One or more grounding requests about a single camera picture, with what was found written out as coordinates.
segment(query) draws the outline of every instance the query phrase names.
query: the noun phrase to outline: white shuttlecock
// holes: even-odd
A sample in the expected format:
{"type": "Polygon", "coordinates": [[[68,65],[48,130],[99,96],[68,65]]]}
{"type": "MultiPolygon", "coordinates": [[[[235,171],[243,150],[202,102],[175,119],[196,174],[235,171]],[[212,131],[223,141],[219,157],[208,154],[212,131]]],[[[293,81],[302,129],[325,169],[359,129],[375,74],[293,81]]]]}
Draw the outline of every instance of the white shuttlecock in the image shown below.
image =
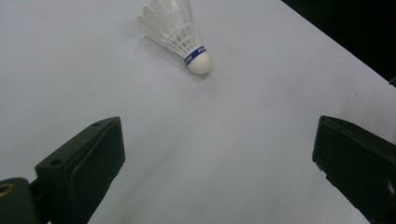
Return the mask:
{"type": "Polygon", "coordinates": [[[198,40],[189,0],[151,0],[139,26],[155,42],[184,58],[194,74],[210,70],[211,59],[198,40]]]}

